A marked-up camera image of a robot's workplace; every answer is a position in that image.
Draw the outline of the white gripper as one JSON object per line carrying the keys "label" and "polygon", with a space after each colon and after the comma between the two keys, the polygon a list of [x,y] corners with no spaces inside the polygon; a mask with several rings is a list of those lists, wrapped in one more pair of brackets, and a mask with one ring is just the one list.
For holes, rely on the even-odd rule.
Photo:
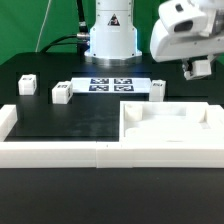
{"label": "white gripper", "polygon": [[212,70],[216,54],[224,53],[224,0],[168,0],[158,14],[150,40],[153,59],[183,59],[186,80],[193,78],[193,65],[186,58],[208,55]]}

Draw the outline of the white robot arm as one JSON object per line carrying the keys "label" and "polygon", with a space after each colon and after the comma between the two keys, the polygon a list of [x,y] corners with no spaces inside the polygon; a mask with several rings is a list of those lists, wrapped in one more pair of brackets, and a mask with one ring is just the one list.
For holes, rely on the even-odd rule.
{"label": "white robot arm", "polygon": [[[132,6],[133,0],[96,1],[87,61],[121,65],[142,56]],[[187,80],[209,76],[212,62],[224,53],[224,0],[167,0],[158,14],[150,40],[152,58],[180,60]]]}

